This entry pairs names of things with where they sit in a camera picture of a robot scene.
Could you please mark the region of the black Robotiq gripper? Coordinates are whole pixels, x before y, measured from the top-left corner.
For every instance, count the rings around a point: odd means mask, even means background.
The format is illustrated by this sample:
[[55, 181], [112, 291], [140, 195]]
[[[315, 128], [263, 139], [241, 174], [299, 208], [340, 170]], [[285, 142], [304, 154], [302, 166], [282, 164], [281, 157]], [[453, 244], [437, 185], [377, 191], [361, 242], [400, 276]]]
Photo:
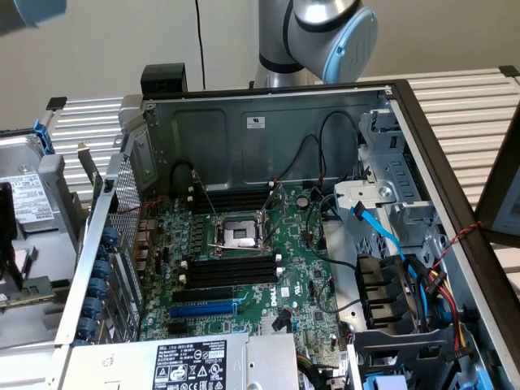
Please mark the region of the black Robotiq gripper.
[[1, 293], [17, 293], [24, 283], [16, 265], [12, 241], [17, 238], [17, 224], [11, 184], [1, 183]]

